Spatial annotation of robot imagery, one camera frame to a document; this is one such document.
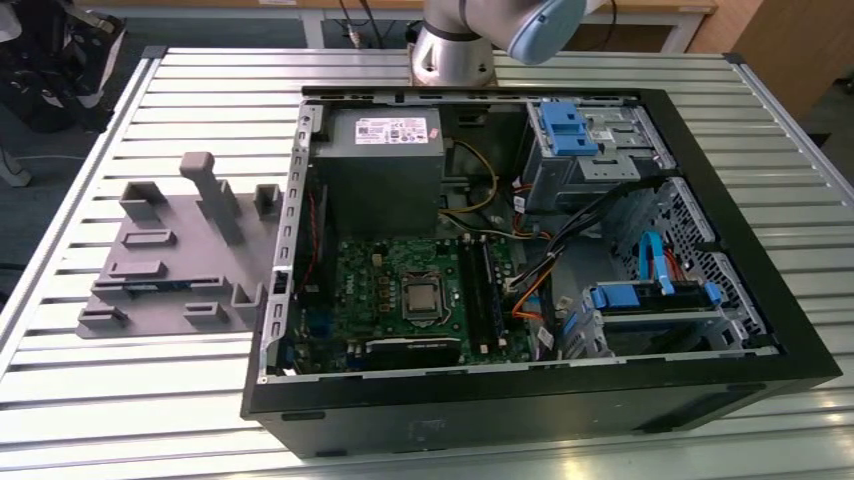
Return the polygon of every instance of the aluminum table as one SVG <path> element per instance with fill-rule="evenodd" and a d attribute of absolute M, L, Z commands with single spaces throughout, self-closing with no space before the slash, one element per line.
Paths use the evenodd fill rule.
<path fill-rule="evenodd" d="M 197 150 L 237 192 L 284 182 L 300 87 L 405 85 L 405 65 L 403 51 L 143 59 L 0 317 L 0 479 L 851 475 L 854 191 L 750 69 L 716 55 L 571 53 L 540 67 L 499 55 L 496 69 L 502 85 L 667 89 L 847 373 L 819 389 L 678 434 L 301 461 L 237 415 L 248 333 L 77 338 L 125 183 L 192 191 L 177 165 Z"/>

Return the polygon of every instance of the floor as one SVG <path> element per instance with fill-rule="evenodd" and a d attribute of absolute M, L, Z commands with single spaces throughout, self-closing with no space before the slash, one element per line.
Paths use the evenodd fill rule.
<path fill-rule="evenodd" d="M 387 48 L 404 48 L 404 22 L 381 21 Z M 361 28 L 364 41 L 371 31 Z M 349 41 L 333 22 L 324 23 L 329 48 L 348 48 Z M 115 102 L 147 45 L 184 47 L 304 47 L 296 20 L 253 20 L 235 24 L 231 20 L 131 19 L 123 51 L 105 101 Z M 823 151 L 848 179 L 854 179 L 854 95 L 840 86 L 828 90 L 802 125 L 808 133 L 830 133 Z M 34 134 L 0 106 L 0 145 L 30 171 L 26 188 L 0 185 L 0 263 L 25 263 L 58 208 L 96 135 L 73 129 L 57 134 Z M 17 273 L 0 269 L 1 293 L 10 293 Z"/>

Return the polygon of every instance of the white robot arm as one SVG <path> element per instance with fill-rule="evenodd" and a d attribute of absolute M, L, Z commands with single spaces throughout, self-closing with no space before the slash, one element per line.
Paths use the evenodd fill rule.
<path fill-rule="evenodd" d="M 548 60 L 604 0 L 425 0 L 412 50 L 420 85 L 479 86 L 494 78 L 492 45 L 527 65 Z"/>

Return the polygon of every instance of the yellow wire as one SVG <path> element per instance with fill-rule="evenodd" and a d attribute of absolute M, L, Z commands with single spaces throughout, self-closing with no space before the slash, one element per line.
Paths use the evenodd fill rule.
<path fill-rule="evenodd" d="M 465 148 L 468 148 L 471 153 L 475 154 L 475 157 L 477 157 L 477 160 L 480 160 L 480 163 L 483 164 L 485 169 L 489 171 L 489 176 L 492 177 L 492 189 L 489 190 L 489 195 L 485 197 L 485 200 L 483 200 L 479 204 L 472 205 L 471 207 L 443 208 L 441 210 L 439 210 L 439 212 L 441 213 L 468 213 L 468 212 L 473 212 L 481 207 L 485 207 L 492 202 L 492 199 L 495 198 L 495 193 L 498 192 L 498 176 L 495 175 L 495 170 L 492 170 L 492 165 L 489 165 L 489 162 L 487 161 L 485 157 L 475 149 L 475 147 L 472 147 L 468 143 L 463 142 L 461 140 L 453 139 L 453 143 L 459 143 Z"/>

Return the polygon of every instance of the white label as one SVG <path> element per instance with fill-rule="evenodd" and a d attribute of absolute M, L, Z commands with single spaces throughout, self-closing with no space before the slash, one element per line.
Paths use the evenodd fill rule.
<path fill-rule="evenodd" d="M 539 327 L 539 331 L 536 332 L 536 338 L 539 338 L 539 341 L 543 342 L 543 345 L 546 345 L 551 350 L 551 346 L 555 344 L 555 337 L 551 333 L 548 333 L 548 330 L 546 330 L 546 327 Z"/>
<path fill-rule="evenodd" d="M 360 118 L 356 145 L 427 143 L 425 118 Z"/>
<path fill-rule="evenodd" d="M 600 140 L 614 141 L 614 134 L 611 133 L 610 130 L 594 130 L 590 132 L 590 138 L 592 138 L 596 141 L 600 141 Z"/>
<path fill-rule="evenodd" d="M 512 209 L 519 213 L 524 213 L 524 198 L 523 197 L 512 197 Z"/>

